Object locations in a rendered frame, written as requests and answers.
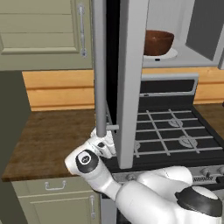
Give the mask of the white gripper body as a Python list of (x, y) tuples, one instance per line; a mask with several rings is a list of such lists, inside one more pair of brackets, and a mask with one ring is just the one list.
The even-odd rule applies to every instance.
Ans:
[(92, 144), (93, 152), (97, 156), (112, 158), (116, 154), (116, 147), (110, 130), (107, 131), (105, 137), (98, 137), (96, 129), (93, 129), (90, 134), (90, 143)]

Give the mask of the grey microwave door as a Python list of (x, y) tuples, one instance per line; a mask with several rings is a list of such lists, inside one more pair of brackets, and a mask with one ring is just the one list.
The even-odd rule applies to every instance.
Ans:
[(119, 167), (133, 165), (150, 0), (106, 0), (107, 104)]

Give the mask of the green base cupboard door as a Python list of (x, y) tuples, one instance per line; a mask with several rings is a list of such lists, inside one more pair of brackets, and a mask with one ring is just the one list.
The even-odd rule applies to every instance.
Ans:
[[(89, 196), (94, 195), (95, 218)], [(28, 224), (101, 224), (100, 200), (95, 192), (67, 192), (18, 198)]]

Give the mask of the white microwave turntable plate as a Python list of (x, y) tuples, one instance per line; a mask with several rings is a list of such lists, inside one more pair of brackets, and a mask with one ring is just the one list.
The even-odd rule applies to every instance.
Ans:
[(169, 60), (169, 59), (173, 59), (176, 58), (178, 55), (178, 51), (171, 48), (166, 54), (164, 55), (158, 55), (158, 56), (147, 56), (144, 55), (143, 58), (145, 60), (155, 60), (155, 61), (160, 61), (160, 60)]

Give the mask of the brown wooden bowl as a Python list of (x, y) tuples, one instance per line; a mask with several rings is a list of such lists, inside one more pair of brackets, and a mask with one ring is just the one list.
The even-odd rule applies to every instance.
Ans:
[(147, 30), (145, 33), (144, 55), (160, 56), (172, 47), (174, 34), (168, 31)]

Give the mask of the grey microwave oven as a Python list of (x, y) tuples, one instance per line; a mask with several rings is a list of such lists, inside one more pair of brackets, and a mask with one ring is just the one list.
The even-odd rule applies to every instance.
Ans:
[(224, 0), (150, 0), (147, 28), (174, 34), (171, 59), (145, 67), (216, 67), (224, 50)]

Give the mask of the black gas stove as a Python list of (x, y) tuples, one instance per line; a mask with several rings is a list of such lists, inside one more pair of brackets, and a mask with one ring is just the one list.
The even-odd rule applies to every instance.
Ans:
[[(215, 193), (224, 207), (224, 140), (193, 106), (198, 85), (196, 73), (145, 74), (142, 76), (133, 166), (118, 168), (115, 158), (106, 162), (115, 180), (168, 165), (184, 165), (193, 183)], [(210, 175), (200, 171), (207, 167)]]

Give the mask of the green drawer front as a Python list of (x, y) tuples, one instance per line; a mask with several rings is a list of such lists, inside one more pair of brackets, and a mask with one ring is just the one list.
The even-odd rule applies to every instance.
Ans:
[[(45, 182), (50, 182), (51, 186), (60, 186), (63, 180), (66, 181), (66, 187), (64, 190), (46, 191)], [(84, 193), (93, 191), (90, 185), (81, 177), (14, 181), (12, 185), (18, 197), (55, 193)]]

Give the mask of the green wall cupboard door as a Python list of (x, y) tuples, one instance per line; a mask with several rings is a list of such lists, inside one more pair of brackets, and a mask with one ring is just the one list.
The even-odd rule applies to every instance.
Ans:
[[(86, 58), (81, 56), (80, 3)], [(91, 67), (90, 0), (0, 0), (0, 71)]]

